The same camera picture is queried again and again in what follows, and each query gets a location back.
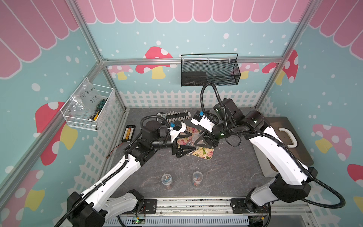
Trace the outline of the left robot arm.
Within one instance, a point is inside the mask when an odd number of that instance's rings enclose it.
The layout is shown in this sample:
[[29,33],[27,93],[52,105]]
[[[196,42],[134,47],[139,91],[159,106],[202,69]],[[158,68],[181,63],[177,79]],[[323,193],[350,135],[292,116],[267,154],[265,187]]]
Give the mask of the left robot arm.
[[190,135],[186,128],[184,122],[169,123],[158,115],[142,118],[140,132],[123,149],[121,160],[91,187],[80,194],[73,192],[67,198],[66,213],[55,226],[59,227],[68,220],[74,227],[102,227],[108,219],[125,212],[139,213],[144,198],[136,190],[116,199],[111,199],[111,196],[157,151],[168,148],[177,158],[194,151],[194,147],[177,143],[178,139]]

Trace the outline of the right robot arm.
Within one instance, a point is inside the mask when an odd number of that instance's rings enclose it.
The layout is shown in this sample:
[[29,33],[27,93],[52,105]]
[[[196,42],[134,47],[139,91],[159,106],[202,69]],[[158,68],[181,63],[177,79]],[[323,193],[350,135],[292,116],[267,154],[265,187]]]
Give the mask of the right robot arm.
[[[231,99],[221,99],[216,85],[207,82],[200,92],[201,111],[192,123],[202,126],[205,131],[199,137],[208,148],[216,148],[220,140],[231,136],[245,138],[259,149],[277,169],[278,174],[261,187],[253,188],[245,198],[244,205],[250,212],[275,201],[286,203],[298,200],[326,208],[340,209],[346,205],[345,198],[317,176],[317,170],[304,165],[277,136],[264,115],[251,111],[244,115]],[[310,182],[325,188],[338,199],[339,203],[324,204],[307,199]]]

